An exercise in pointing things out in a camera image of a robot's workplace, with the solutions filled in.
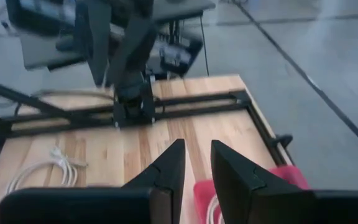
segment gray floor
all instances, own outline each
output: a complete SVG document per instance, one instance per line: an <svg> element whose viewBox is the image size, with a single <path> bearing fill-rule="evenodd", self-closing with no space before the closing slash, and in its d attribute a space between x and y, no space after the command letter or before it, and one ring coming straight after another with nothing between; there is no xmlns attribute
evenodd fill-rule
<svg viewBox="0 0 358 224"><path fill-rule="evenodd" d="M26 71L19 39L1 26L3 5L0 0L0 83L26 93L93 86L86 65ZM242 7L358 126L358 1L249 0ZM266 36L237 6L223 2L203 24L210 74L241 74L274 130L294 135L288 149L310 185L358 189L358 137ZM200 20L185 27L201 33ZM200 54L188 76L205 75ZM11 109L0 109L6 113Z"/></svg>

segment coiled white cable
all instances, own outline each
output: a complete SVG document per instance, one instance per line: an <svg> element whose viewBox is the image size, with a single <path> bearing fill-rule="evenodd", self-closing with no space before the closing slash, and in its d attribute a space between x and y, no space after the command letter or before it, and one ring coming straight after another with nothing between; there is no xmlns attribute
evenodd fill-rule
<svg viewBox="0 0 358 224"><path fill-rule="evenodd" d="M24 169L18 173L9 183L6 193L9 194L19 189L19 186L25 178L27 178L33 171L50 165L59 166L63 171L62 187L72 187L76 184L78 178L77 167L86 167L87 163L78 161L76 159L67 158L62 151L55 147L50 151L51 159L48 161L38 162Z"/></svg>
<svg viewBox="0 0 358 224"><path fill-rule="evenodd" d="M212 197L212 199L208 205L208 209L206 211L206 224L215 224L214 213L218 206L219 206L218 196L214 195L214 197ZM224 224L222 213L220 213L218 217L219 218L218 218L217 224Z"/></svg>

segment wooden table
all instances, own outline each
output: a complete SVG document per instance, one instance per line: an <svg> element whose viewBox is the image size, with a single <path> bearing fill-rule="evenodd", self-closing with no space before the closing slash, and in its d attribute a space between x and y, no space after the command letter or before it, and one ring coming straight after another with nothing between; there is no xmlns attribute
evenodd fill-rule
<svg viewBox="0 0 358 224"><path fill-rule="evenodd" d="M161 98L245 88L237 75L164 81L156 83L153 87L154 94ZM63 108L110 103L85 96L54 96L46 98L45 101ZM262 114L260 116L273 135ZM77 186L121 186L140 173L178 138L186 141L186 176L181 223L198 222L193 205L193 186L197 181L211 178L211 140L218 139L224 142L265 169L275 167L248 113L245 110L223 112L161 120L152 126L138 128L86 129L9 139L0 155L0 199L3 198L8 183L19 170L50 158L49 151L54 146L59 146L68 157L89 164L86 169L80 170ZM49 167L36 171L25 181L24 186L57 186L61 178L62 173L58 168Z"/></svg>

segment red object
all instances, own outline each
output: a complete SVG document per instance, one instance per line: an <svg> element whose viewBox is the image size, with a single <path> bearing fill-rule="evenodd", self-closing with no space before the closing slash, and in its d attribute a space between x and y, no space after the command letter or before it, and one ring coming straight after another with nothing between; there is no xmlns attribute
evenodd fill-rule
<svg viewBox="0 0 358 224"><path fill-rule="evenodd" d="M295 166L282 166L269 170L272 174L281 177L288 181L290 184L297 185L303 190L308 190L309 185L306 179L303 177L301 171ZM213 180L204 180L197 182L193 188L194 201L196 205L196 211L200 224L206 224L206 214L208 205L212 198L216 194ZM218 207L214 211L214 221L218 222L218 216L221 213L221 208Z"/></svg>

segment white cable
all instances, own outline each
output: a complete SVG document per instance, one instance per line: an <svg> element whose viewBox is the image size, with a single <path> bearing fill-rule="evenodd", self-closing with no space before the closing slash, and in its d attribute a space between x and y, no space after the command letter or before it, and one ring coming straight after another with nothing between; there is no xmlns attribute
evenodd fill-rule
<svg viewBox="0 0 358 224"><path fill-rule="evenodd" d="M67 158L62 154L62 151L55 147L50 151L51 159L48 161L38 162L24 169L18 173L9 183L6 193L18 190L19 186L25 178L27 178L33 171L50 165L59 166L63 171L62 187L72 187L76 184L78 178L77 167L86 167L87 163L78 161L76 159Z"/></svg>
<svg viewBox="0 0 358 224"><path fill-rule="evenodd" d="M215 224L214 213L218 206L219 206L218 196L214 195L214 197L211 199L210 203L208 204L208 208L206 211L206 224ZM220 213L218 216L217 224L224 224L222 213Z"/></svg>

